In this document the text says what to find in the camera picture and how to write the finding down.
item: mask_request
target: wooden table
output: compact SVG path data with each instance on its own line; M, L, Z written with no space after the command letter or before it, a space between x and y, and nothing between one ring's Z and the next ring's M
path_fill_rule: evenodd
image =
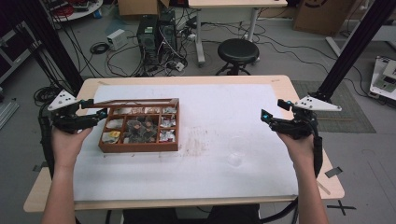
M269 84L279 99L298 100L290 80L286 76L254 76L254 77L148 77L148 78L97 78L88 79L79 92L78 99L90 99L101 85L183 85L183 84ZM87 111L78 111L79 115ZM282 110L285 119L292 119L289 111ZM328 178L324 172L332 169L332 165L324 153L323 167L318 177L318 185L322 199L340 199L344 197L344 190L337 176ZM42 169L25 204L26 212L42 212L50 190L50 172ZM270 203L291 201L293 197L258 197L240 199L186 199L186 200L143 200L143 201L109 201L109 202L76 202L77 210L87 209L122 209L162 206L196 206L233 203Z
M247 0L247 1L239 1L239 0L190 0L189 6L192 8L196 8L197 10L197 21L196 21L196 37L195 37L195 46L197 50L198 64L202 66L205 63L205 54L202 46L202 35L201 35L201 22L202 22L202 12L203 8L223 8L225 14L218 15L218 17L222 16L231 16L234 17L236 14L239 14L239 9L241 8L252 8L250 14L250 26L248 29L247 40L251 41L253 38L254 27L256 26L256 20L259 14L259 9L261 7L285 7L288 5L286 0ZM231 12L230 9L236 8L237 11Z

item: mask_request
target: white paper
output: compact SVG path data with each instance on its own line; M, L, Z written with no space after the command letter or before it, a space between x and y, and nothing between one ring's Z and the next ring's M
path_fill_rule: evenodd
M160 98L179 98L179 151L105 154L98 146L102 120L78 156L76 201L297 194L286 147L260 120L262 108L281 118L270 85L101 86L94 100ZM229 160L235 137L247 142L240 165Z

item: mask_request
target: floor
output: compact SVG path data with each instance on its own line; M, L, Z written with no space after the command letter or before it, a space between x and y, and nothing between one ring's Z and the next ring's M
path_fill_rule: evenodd
M136 21L123 21L117 13L109 13L104 7L104 17L94 19L86 17L70 22L78 43L81 45L85 57L91 57L89 49L96 42L106 41L106 36L118 28L128 30L134 35L137 30ZM267 36L256 36L261 52L261 60L249 65L247 70L254 75L287 75L292 80L323 80L330 71L334 60L324 56L316 50L308 48L288 48L285 46L306 46L318 49L335 58L323 35L312 35L292 30L289 19L260 20L256 33ZM70 40L59 31L64 45L69 50L72 59L78 64L76 53L71 47ZM206 53L206 63L203 67L196 64L194 46L187 44L189 62L184 72L173 72L175 76L212 76L223 66L217 55L217 41L236 37L226 28L215 26L204 27L203 36ZM337 43L343 44L345 37L337 36ZM135 39L129 39L127 47L134 46ZM355 63L361 76L356 70L351 70L347 78L353 80L357 91L359 85L368 91L373 74L375 57L378 55L396 58L396 52L386 43L372 42ZM104 77L106 55L93 55L91 64ZM132 73L140 60L138 48L125 50L112 59L112 64L121 67L123 71ZM89 69L81 73L84 78L93 77ZM346 209L343 215L341 209L327 208L331 223L391 223L396 219L396 119L395 108L381 105L371 98L360 97L350 82L346 83L366 117L374 126L376 133L321 133L324 147L334 167L339 166L344 172L338 177L345 189L346 196L341 200L344 206L353 206L356 210ZM0 130L0 148L3 153L0 158L0 222L1 223L38 223L41 214L30 214L23 211L23 204L31 187L35 183L38 172L36 165L44 160L40 145L40 129L37 123L39 107L35 105L33 94L49 82L41 68L33 58L26 60L12 76L1 84L6 100L16 98L20 108L8 123ZM338 205L336 200L325 201L325 205ZM262 204L261 216L279 212L285 203ZM198 208L177 209L180 217L205 217L206 212ZM77 213L82 223L105 222L106 211L83 211ZM290 223L291 217L285 217L275 223ZM120 223L120 211L114 211L111 223Z

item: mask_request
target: gray carpet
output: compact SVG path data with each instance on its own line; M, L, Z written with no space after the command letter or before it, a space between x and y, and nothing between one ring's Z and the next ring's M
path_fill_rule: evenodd
M321 83L320 81L292 81L300 98L305 97L309 91L316 91ZM317 111L320 132L376 133L344 82L341 82L335 90L331 100L334 105L340 105L343 110L341 112Z

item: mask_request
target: computer tower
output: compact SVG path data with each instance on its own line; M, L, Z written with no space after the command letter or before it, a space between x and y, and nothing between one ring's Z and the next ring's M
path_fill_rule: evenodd
M175 23L175 11L170 9L165 9L161 12L159 18L159 29L162 38L163 48L177 51L177 32Z
M143 15L136 36L144 64L159 64L161 61L158 55L161 43L158 33L158 16Z

